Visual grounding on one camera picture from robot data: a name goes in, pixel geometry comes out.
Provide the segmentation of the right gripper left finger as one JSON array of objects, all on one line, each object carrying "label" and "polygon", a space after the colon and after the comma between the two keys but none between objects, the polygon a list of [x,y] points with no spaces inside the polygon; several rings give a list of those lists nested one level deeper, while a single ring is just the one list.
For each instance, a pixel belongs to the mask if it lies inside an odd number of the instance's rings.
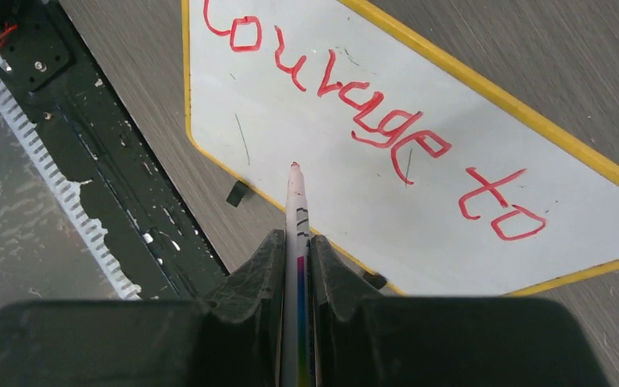
[{"label": "right gripper left finger", "polygon": [[285,234],[191,300],[0,309],[0,386],[276,386]]}]

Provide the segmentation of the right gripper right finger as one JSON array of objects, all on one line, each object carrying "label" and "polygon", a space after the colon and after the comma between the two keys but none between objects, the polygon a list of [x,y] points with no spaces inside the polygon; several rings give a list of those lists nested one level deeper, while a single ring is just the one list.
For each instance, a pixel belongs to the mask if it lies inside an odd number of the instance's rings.
[{"label": "right gripper right finger", "polygon": [[606,386],[561,304],[525,297],[386,296],[313,237],[323,386]]}]

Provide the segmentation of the red whiteboard marker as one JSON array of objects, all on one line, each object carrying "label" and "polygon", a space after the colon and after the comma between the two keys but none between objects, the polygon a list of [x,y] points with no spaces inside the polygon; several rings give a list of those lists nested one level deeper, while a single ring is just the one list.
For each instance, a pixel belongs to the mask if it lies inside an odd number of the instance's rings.
[{"label": "red whiteboard marker", "polygon": [[297,162],[290,166],[285,206],[285,283],[281,332],[280,384],[315,386],[312,350],[309,207],[305,179]]}]

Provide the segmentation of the yellow framed whiteboard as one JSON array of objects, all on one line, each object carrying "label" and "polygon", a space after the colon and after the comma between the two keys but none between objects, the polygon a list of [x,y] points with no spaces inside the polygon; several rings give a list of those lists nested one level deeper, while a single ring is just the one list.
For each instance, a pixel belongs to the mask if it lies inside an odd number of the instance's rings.
[{"label": "yellow framed whiteboard", "polygon": [[367,1],[184,1],[186,135],[402,293],[619,269],[619,166]]}]

